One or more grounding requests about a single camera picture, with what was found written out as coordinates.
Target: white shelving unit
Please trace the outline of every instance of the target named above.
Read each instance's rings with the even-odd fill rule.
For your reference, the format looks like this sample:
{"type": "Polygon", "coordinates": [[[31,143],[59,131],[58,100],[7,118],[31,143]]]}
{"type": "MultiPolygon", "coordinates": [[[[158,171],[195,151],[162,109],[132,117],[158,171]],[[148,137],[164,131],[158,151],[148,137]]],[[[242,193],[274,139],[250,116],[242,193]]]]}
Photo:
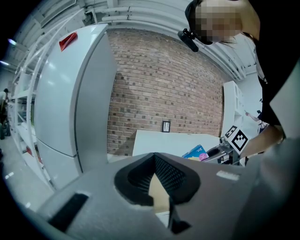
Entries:
{"type": "Polygon", "coordinates": [[[243,128],[244,121],[244,95],[234,81],[224,83],[224,119],[222,134],[235,125],[243,128]]]}
{"type": "Polygon", "coordinates": [[[81,21],[82,23],[82,19],[79,19],[82,11],[81,9],[56,24],[44,35],[41,35],[29,48],[15,72],[11,90],[12,97],[8,103],[10,131],[17,148],[28,167],[52,191],[55,189],[51,184],[51,179],[42,163],[42,159],[39,157],[36,146],[37,138],[33,125],[35,95],[40,73],[53,45],[57,43],[60,37],[75,30],[72,28],[74,21],[81,21]]]}

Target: floor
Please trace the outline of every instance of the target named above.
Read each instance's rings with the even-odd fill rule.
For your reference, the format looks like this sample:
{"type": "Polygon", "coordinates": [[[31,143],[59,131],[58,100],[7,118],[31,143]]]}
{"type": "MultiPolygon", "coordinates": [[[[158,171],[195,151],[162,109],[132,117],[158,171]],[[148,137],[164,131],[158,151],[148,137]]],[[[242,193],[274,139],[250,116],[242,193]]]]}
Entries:
{"type": "Polygon", "coordinates": [[[0,140],[3,152],[2,177],[15,201],[33,211],[53,194],[52,190],[25,164],[13,138],[0,140]]]}

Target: blue package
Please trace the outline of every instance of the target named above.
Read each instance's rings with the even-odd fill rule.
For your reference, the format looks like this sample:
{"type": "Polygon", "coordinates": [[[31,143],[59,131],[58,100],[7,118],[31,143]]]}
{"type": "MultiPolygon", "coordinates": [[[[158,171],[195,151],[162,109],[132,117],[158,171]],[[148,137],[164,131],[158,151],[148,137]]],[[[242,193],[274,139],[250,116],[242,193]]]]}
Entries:
{"type": "Polygon", "coordinates": [[[191,160],[203,161],[208,157],[208,155],[204,150],[203,146],[199,144],[196,147],[194,147],[191,151],[184,154],[182,157],[191,160]]]}

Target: red magnet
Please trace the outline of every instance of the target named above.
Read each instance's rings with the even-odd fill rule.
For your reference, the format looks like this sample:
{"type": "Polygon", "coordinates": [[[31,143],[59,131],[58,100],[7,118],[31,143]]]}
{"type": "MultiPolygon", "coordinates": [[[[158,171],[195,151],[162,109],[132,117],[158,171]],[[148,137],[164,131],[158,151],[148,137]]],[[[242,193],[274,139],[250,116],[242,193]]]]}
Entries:
{"type": "Polygon", "coordinates": [[[63,51],[73,40],[77,39],[77,32],[71,33],[65,39],[60,41],[60,50],[63,51]]]}

